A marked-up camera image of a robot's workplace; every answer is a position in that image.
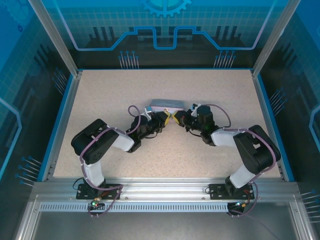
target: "cable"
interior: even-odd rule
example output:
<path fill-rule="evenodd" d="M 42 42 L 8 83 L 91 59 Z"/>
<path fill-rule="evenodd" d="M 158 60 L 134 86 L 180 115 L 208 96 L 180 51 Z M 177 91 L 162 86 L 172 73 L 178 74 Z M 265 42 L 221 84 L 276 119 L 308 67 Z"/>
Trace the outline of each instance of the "cable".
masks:
<path fill-rule="evenodd" d="M 77 183 L 80 179 L 84 179 L 84 177 L 82 176 L 82 177 L 79 177 L 77 180 L 75 180 L 75 182 L 74 182 L 73 185 L 72 185 L 72 188 L 73 188 L 74 190 L 78 190 L 78 189 L 75 188 L 75 185 L 76 185 L 76 183 Z"/>
<path fill-rule="evenodd" d="M 243 214 L 241 214 L 240 211 L 236 211 L 236 210 L 231 210 L 231 211 L 234 212 L 234 213 L 239 214 L 240 217 L 241 217 L 241 216 L 244 216 Z M 250 218 L 250 219 L 258 222 L 259 224 L 261 224 L 272 236 L 274 236 L 274 238 L 280 240 L 280 238 L 279 238 L 274 232 L 272 232 L 272 230 L 271 230 L 269 227 L 267 227 L 267 226 L 266 226 L 262 221 L 260 221 L 258 218 L 254 217 L 254 216 L 250 216 L 250 215 L 246 215 L 246 217 L 248 217 L 248 218 Z"/>
<path fill-rule="evenodd" d="M 249 134 L 251 134 L 252 136 L 256 137 L 258 140 L 260 140 L 260 142 L 262 142 L 266 148 L 270 151 L 271 155 L 272 155 L 272 165 L 267 167 L 266 169 L 262 170 L 261 172 L 259 172 L 257 175 L 255 175 L 250 181 L 249 183 L 253 183 L 254 180 L 256 180 L 258 177 L 261 176 L 261 174 L 270 171 L 276 164 L 277 164 L 277 158 L 276 158 L 276 154 L 275 151 L 271 148 L 271 146 L 262 138 L 260 137 L 258 134 L 256 134 L 253 131 L 250 131 L 249 129 L 245 129 L 245 128 L 229 128 L 229 129 L 225 129 L 225 131 L 227 132 L 247 132 Z"/>
<path fill-rule="evenodd" d="M 210 106 L 210 107 L 216 107 L 218 109 L 220 109 L 224 114 L 225 116 L 228 118 L 228 121 L 229 121 L 229 125 L 228 126 L 223 126 L 223 127 L 220 127 L 220 128 L 230 128 L 231 127 L 231 119 L 228 115 L 228 113 L 220 106 L 216 105 L 216 104 L 203 104 L 205 106 Z"/>
<path fill-rule="evenodd" d="M 193 132 L 191 132 L 190 130 L 189 130 L 189 133 L 191 133 L 191 135 L 193 135 L 193 136 L 196 136 L 196 137 L 200 137 L 201 138 L 201 136 L 200 135 L 198 135 L 198 134 L 194 134 Z"/>
<path fill-rule="evenodd" d="M 133 130 L 131 130 L 131 131 L 129 131 L 129 132 L 126 133 L 127 135 L 134 133 L 134 132 L 139 128 L 140 123 L 141 123 L 141 112 L 140 112 L 139 108 L 138 108 L 137 106 L 135 106 L 135 105 L 131 105 L 131 106 L 128 107 L 128 113 L 129 113 L 129 115 L 132 116 L 132 117 L 134 117 L 134 118 L 135 118 L 136 116 L 133 115 L 133 114 L 130 112 L 130 109 L 131 109 L 131 108 L 135 108 L 135 109 L 137 110 L 138 116 L 139 116 L 139 120 L 138 120 L 138 124 L 135 126 L 135 128 L 134 128 Z"/>
<path fill-rule="evenodd" d="M 158 133 L 155 132 L 154 136 L 147 136 L 147 137 L 145 137 L 145 139 L 154 139 L 157 135 L 158 135 Z"/>
<path fill-rule="evenodd" d="M 87 176 L 87 173 L 86 173 L 86 170 L 85 170 L 85 161 L 83 159 L 83 156 L 84 154 L 86 153 L 86 151 L 96 142 L 99 140 L 99 138 L 104 135 L 105 133 L 107 133 L 108 131 L 110 130 L 115 130 L 114 127 L 109 127 L 105 130 L 103 130 L 101 133 L 99 133 L 98 136 L 96 136 L 81 152 L 80 156 L 79 156 L 79 159 L 80 159 L 80 162 L 81 162 L 81 171 L 82 171 L 82 174 L 84 176 L 84 179 L 86 180 L 86 182 L 89 184 L 90 187 L 94 188 L 94 189 L 97 189 L 97 190 L 100 190 L 100 191 L 111 191 L 111 190 L 116 190 L 116 189 L 119 189 L 117 195 L 115 196 L 114 200 L 112 201 L 111 205 L 108 207 L 108 209 L 102 213 L 99 214 L 99 216 L 102 216 L 104 214 L 106 214 L 109 209 L 113 206 L 113 204 L 115 203 L 116 199 L 118 198 L 118 196 L 120 195 L 120 193 L 122 192 L 122 189 L 123 189 L 123 185 L 120 184 L 118 186 L 114 186 L 114 187 L 109 187 L 109 188 L 103 188 L 103 187 L 98 187 L 98 186 L 95 186 L 88 178 Z"/>

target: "gray floor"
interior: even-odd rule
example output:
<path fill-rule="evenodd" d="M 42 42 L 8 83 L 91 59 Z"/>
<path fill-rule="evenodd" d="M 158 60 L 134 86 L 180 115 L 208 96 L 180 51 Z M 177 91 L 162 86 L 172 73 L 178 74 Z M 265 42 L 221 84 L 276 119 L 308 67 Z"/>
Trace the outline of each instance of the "gray floor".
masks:
<path fill-rule="evenodd" d="M 250 213 L 281 240 L 294 240 L 290 210 L 260 203 Z M 86 213 L 43 212 L 33 240 L 274 240 L 257 220 L 231 219 L 226 213 Z"/>

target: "blue edge strip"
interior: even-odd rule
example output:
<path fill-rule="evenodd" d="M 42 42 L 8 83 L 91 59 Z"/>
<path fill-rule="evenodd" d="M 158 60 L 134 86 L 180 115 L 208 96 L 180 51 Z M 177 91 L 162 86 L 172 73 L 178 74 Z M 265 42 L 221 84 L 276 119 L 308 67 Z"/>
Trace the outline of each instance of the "blue edge strip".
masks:
<path fill-rule="evenodd" d="M 194 69 L 213 69 L 213 68 L 194 68 Z M 45 174 L 45 171 L 46 171 L 46 166 L 47 166 L 48 161 L 49 161 L 49 155 L 50 155 L 50 152 L 52 150 L 52 146 L 53 146 L 54 139 L 55 139 L 55 136 L 56 136 L 56 133 L 57 133 L 57 130 L 58 130 L 58 126 L 59 126 L 59 123 L 60 123 L 60 120 L 61 120 L 61 117 L 62 117 L 63 110 L 64 110 L 65 105 L 66 105 L 66 101 L 67 101 L 67 97 L 68 97 L 68 94 L 69 94 L 69 91 L 70 91 L 70 87 L 71 87 L 72 81 L 73 81 L 73 76 L 71 75 L 70 78 L 69 78 L 68 84 L 66 86 L 65 94 L 63 96 L 63 99 L 62 99 L 62 102 L 61 102 L 61 105 L 60 105 L 60 108 L 59 108 L 58 115 L 56 117 L 56 120 L 55 120 L 55 123 L 54 123 L 54 126 L 53 126 L 53 130 L 52 130 L 52 134 L 51 134 L 51 137 L 50 137 L 50 140 L 49 140 L 49 143 L 48 143 L 48 147 L 47 147 L 47 149 L 45 151 L 45 155 L 44 155 L 44 158 L 43 158 L 42 166 L 41 166 L 38 178 L 37 178 L 38 182 L 41 182 L 43 177 L 44 177 L 44 174 Z M 279 129 L 278 129 L 278 126 L 277 126 L 277 123 L 276 123 L 276 119 L 275 119 L 275 116 L 274 116 L 274 114 L 272 112 L 271 105 L 270 105 L 270 102 L 269 102 L 269 99 L 268 99 L 268 95 L 267 95 L 267 92 L 266 92 L 266 89 L 265 89 L 265 85 L 264 85 L 264 83 L 262 81 L 262 78 L 261 78 L 260 74 L 258 75 L 258 83 L 260 84 L 262 95 L 263 95 L 263 98 L 265 100 L 266 108 L 267 108 L 268 114 L 269 114 L 270 119 L 271 119 L 271 124 L 272 124 L 273 130 L 274 130 L 274 133 L 275 133 L 276 140 L 278 142 L 279 150 L 280 150 L 281 155 L 282 155 L 282 160 L 283 160 L 283 163 L 284 163 L 286 174 L 288 176 L 288 181 L 289 182 L 294 182 L 295 178 L 294 178 L 294 175 L 292 173 L 292 170 L 291 170 L 291 167 L 290 167 L 290 164 L 289 164 L 289 161 L 288 161 L 288 157 L 287 157 L 287 154 L 286 154 L 286 151 L 285 151 L 285 147 L 284 147 L 284 144 L 283 144 L 283 142 L 281 140 L 281 137 L 280 137 L 280 132 L 279 132 Z"/>
<path fill-rule="evenodd" d="M 281 136 L 280 136 L 280 132 L 279 132 L 279 129 L 278 129 L 278 126 L 277 126 L 277 123 L 276 123 L 276 119 L 275 119 L 274 113 L 272 112 L 272 108 L 271 108 L 271 105 L 270 105 L 270 102 L 269 102 L 269 99 L 268 99 L 267 91 L 266 91 L 265 85 L 264 85 L 264 83 L 262 81 L 260 73 L 258 74 L 258 82 L 259 82 L 259 85 L 261 87 L 261 91 L 262 91 L 263 98 L 265 100 L 266 108 L 267 108 L 268 114 L 269 114 L 270 119 L 271 119 L 271 124 L 272 124 L 273 130 L 274 130 L 274 133 L 275 133 L 276 140 L 278 142 L 279 150 L 280 150 L 281 155 L 282 155 L 283 164 L 284 164 L 284 167 L 285 167 L 286 174 L 288 176 L 287 180 L 289 182 L 294 182 L 295 178 L 294 178 L 294 175 L 292 173 L 292 170 L 291 170 L 291 167 L 290 167 L 290 164 L 289 164 L 289 160 L 288 160 L 288 157 L 287 157 L 287 154 L 286 154 L 286 150 L 285 150 L 285 147 L 284 147 L 284 143 L 282 142 L 282 139 L 281 139 Z"/>
<path fill-rule="evenodd" d="M 46 151 L 45 151 L 45 154 L 44 154 L 44 158 L 43 158 L 42 165 L 41 165 L 41 168 L 40 168 L 40 172 L 39 172 L 39 175 L 38 175 L 38 178 L 37 178 L 37 182 L 42 182 L 42 179 L 43 179 L 43 177 L 45 175 L 46 167 L 47 167 L 47 164 L 48 164 L 48 161 L 49 161 L 49 155 L 50 155 L 50 152 L 52 150 L 52 146 L 54 144 L 54 140 L 55 140 L 55 137 L 56 137 L 56 134 L 57 134 L 57 131 L 58 131 L 58 126 L 60 124 L 62 113 L 63 113 L 63 111 L 65 109 L 65 105 L 66 105 L 67 97 L 68 97 L 68 94 L 69 94 L 69 91 L 70 91 L 70 87 L 71 87 L 71 84 L 72 84 L 72 82 L 74 80 L 73 78 L 74 78 L 74 76 L 70 75 L 68 83 L 66 85 L 66 88 L 65 88 L 65 91 L 64 91 L 64 95 L 63 95 L 63 98 L 62 98 L 62 101 L 61 101 L 61 104 L 60 104 L 60 108 L 59 108 L 59 111 L 58 111 L 58 114 L 56 116 L 53 129 L 52 129 L 52 133 L 51 133 L 51 136 L 50 136 L 48 147 L 46 148 Z"/>

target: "enclosure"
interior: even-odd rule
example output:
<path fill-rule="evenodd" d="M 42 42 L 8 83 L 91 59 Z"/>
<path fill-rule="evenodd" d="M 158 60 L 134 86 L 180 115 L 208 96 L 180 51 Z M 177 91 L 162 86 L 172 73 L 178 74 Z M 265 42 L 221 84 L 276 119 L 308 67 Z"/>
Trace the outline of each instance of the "enclosure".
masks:
<path fill-rule="evenodd" d="M 319 11 L 316 0 L 3 0 L 1 239 L 318 239 Z M 153 99 L 216 104 L 233 128 L 268 133 L 281 159 L 255 181 L 247 217 L 206 192 L 241 166 L 237 149 L 173 120 L 132 154 L 108 151 L 102 173 L 123 190 L 106 215 L 86 213 L 71 140 L 96 119 L 125 131 L 128 106 Z"/>

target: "blue trim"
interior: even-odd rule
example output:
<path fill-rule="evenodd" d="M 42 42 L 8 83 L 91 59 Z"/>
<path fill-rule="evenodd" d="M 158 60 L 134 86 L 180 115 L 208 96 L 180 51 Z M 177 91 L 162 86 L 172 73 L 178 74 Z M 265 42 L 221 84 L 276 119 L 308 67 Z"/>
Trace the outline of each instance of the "blue trim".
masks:
<path fill-rule="evenodd" d="M 69 91 L 70 91 L 71 84 L 73 82 L 73 78 L 74 77 L 72 76 L 72 74 L 70 74 L 70 77 L 69 77 L 69 80 L 68 80 L 68 83 L 66 85 L 65 92 L 64 92 L 64 95 L 63 95 L 63 98 L 62 98 L 62 101 L 61 101 L 61 105 L 60 105 L 58 114 L 57 114 L 56 119 L 55 119 L 55 123 L 54 123 L 53 129 L 52 129 L 51 137 L 50 137 L 50 140 L 49 140 L 49 143 L 48 143 L 48 147 L 46 148 L 46 151 L 45 151 L 45 154 L 44 154 L 44 158 L 43 158 L 43 161 L 42 161 L 40 172 L 39 172 L 39 175 L 38 175 L 38 178 L 37 178 L 38 182 L 42 182 L 42 178 L 45 175 L 46 167 L 47 167 L 47 164 L 48 164 L 48 161 L 49 161 L 50 152 L 51 152 L 52 146 L 54 144 L 54 140 L 55 140 L 55 137 L 56 137 L 56 134 L 57 134 L 58 126 L 60 124 L 62 113 L 63 113 L 63 111 L 65 109 L 67 97 L 69 95 Z"/>
<path fill-rule="evenodd" d="M 320 141 L 318 139 L 316 131 L 314 130 L 315 115 L 319 111 L 320 111 L 320 104 L 318 106 L 316 106 L 311 112 L 311 117 L 310 117 L 310 121 L 309 121 L 309 129 L 310 129 L 310 132 L 312 134 L 313 140 L 314 140 L 314 142 L 316 144 L 316 147 L 318 148 L 318 150 L 320 152 Z"/>
<path fill-rule="evenodd" d="M 253 50 L 256 48 L 258 41 L 267 25 L 267 22 L 271 16 L 271 13 L 273 12 L 273 9 L 276 5 L 278 0 L 274 0 L 273 4 L 271 5 L 269 12 L 267 16 L 265 17 L 265 20 L 260 28 L 260 31 L 251 47 L 223 47 L 219 46 L 213 39 L 212 37 L 206 32 L 206 31 L 198 31 L 197 26 L 192 26 L 192 25 L 186 25 L 186 26 L 176 26 L 173 31 L 173 45 L 172 46 L 158 46 L 157 43 L 157 31 L 155 27 L 153 26 L 134 26 L 133 31 L 129 32 L 124 32 L 121 37 L 111 46 L 111 47 L 100 47 L 100 48 L 80 48 L 78 47 L 76 40 L 74 39 L 71 30 L 58 6 L 57 0 L 53 0 L 54 5 L 56 7 L 56 10 L 61 18 L 61 21 L 70 37 L 70 40 L 74 46 L 74 48 L 78 51 L 113 51 L 120 43 L 121 41 L 126 37 L 126 36 L 131 36 L 131 35 L 138 35 L 138 30 L 152 30 L 152 36 L 153 36 L 153 47 L 156 50 L 174 50 L 177 47 L 177 40 L 178 40 L 178 30 L 180 29 L 189 29 L 192 30 L 192 34 L 194 35 L 203 35 L 216 49 L 218 50 Z"/>
<path fill-rule="evenodd" d="M 265 104 L 266 104 L 266 108 L 267 108 L 268 114 L 270 116 L 271 124 L 272 124 L 273 130 L 274 130 L 274 133 L 275 133 L 275 137 L 276 137 L 276 140 L 277 140 L 278 145 L 279 145 L 279 150 L 280 150 L 281 155 L 282 155 L 282 160 L 283 160 L 283 163 L 284 163 L 285 171 L 286 171 L 286 174 L 288 176 L 288 181 L 289 182 L 294 182 L 295 178 L 294 178 L 294 175 L 292 173 L 292 170 L 291 170 L 291 167 L 290 167 L 290 164 L 289 164 L 289 160 L 288 160 L 288 157 L 287 157 L 287 154 L 286 154 L 286 150 L 285 150 L 284 144 L 282 142 L 282 139 L 281 139 L 281 136 L 280 136 L 280 132 L 279 132 L 279 129 L 278 129 L 278 126 L 277 126 L 277 123 L 276 123 L 276 119 L 275 119 L 275 116 L 274 116 L 274 114 L 272 112 L 272 108 L 271 108 L 271 105 L 270 105 L 270 102 L 269 102 L 269 99 L 268 99 L 268 95 L 267 95 L 267 92 L 266 92 L 266 89 L 265 89 L 265 85 L 264 85 L 264 83 L 262 81 L 260 73 L 258 75 L 258 82 L 259 82 L 259 85 L 261 87 L 262 95 L 263 95 L 263 98 L 264 98 L 264 101 L 265 101 Z"/>
<path fill-rule="evenodd" d="M 12 152 L 14 151 L 14 148 L 15 148 L 16 143 L 18 141 L 19 135 L 21 133 L 22 123 L 21 123 L 20 113 L 19 113 L 19 111 L 17 109 L 15 109 L 13 106 L 11 106 L 9 103 L 7 103 L 1 97 L 0 97 L 0 103 L 3 104 L 7 109 L 9 109 L 10 112 L 12 112 L 15 115 L 16 121 L 18 122 L 18 129 L 17 129 L 17 131 L 16 131 L 16 133 L 14 135 L 14 138 L 12 140 L 12 143 L 10 145 L 8 153 L 6 154 L 4 162 L 3 162 L 2 166 L 1 166 L 1 169 L 0 169 L 0 181 L 1 181 L 2 176 L 4 175 L 6 167 L 8 165 L 9 160 L 10 160 L 10 157 L 12 155 Z"/>

